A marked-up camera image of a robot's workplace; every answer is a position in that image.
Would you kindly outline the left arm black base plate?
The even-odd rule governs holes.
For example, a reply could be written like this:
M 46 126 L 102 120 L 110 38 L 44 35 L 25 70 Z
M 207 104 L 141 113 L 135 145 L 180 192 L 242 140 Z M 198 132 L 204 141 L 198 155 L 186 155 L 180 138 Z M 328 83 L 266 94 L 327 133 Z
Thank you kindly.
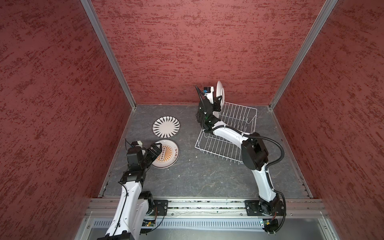
M 149 201 L 149 210 L 147 216 L 166 216 L 168 212 L 168 200 Z

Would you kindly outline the blue striped white plate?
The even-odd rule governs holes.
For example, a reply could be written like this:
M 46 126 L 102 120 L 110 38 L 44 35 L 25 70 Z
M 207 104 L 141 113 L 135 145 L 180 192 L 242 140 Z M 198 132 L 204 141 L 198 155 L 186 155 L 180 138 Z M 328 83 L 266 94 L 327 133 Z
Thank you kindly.
M 157 119 L 152 127 L 153 133 L 159 138 L 171 138 L 180 130 L 181 124 L 172 116 L 164 116 Z

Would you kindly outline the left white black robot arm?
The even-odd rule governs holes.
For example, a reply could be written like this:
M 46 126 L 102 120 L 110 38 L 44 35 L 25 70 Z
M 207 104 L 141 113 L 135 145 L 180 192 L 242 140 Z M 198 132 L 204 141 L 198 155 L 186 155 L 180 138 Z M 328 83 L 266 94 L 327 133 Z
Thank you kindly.
M 145 216 L 155 210 L 153 195 L 143 191 L 143 185 L 147 170 L 161 155 L 163 146 L 154 143 L 144 148 L 140 141 L 130 146 L 126 153 L 128 169 L 119 181 L 122 186 L 120 201 L 103 240 L 137 240 Z

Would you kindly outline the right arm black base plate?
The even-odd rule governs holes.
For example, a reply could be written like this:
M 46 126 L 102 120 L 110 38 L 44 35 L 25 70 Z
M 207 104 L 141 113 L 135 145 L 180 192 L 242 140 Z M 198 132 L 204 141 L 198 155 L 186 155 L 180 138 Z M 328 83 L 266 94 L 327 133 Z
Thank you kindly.
M 277 217 L 282 217 L 285 213 L 285 206 L 283 201 L 280 200 L 277 203 L 276 209 L 271 214 L 264 214 L 259 200 L 245 200 L 245 210 L 247 216 L 266 216 L 268 218 L 276 215 Z

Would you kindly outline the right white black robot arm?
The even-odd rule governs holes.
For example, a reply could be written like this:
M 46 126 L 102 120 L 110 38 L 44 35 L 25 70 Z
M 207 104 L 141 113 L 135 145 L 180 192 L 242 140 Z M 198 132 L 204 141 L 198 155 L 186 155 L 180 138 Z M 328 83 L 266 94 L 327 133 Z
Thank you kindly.
M 197 121 L 207 134 L 225 139 L 241 150 L 243 164 L 252 171 L 259 191 L 260 210 L 264 215 L 270 216 L 277 211 L 280 201 L 279 191 L 275 190 L 269 174 L 269 167 L 279 163 L 285 155 L 283 147 L 276 141 L 262 137 L 258 133 L 241 132 L 221 121 L 214 115 L 218 108 L 210 100 L 199 95 L 199 108 L 196 114 Z M 269 163 L 268 150 L 264 140 L 275 144 L 281 151 L 280 157 Z

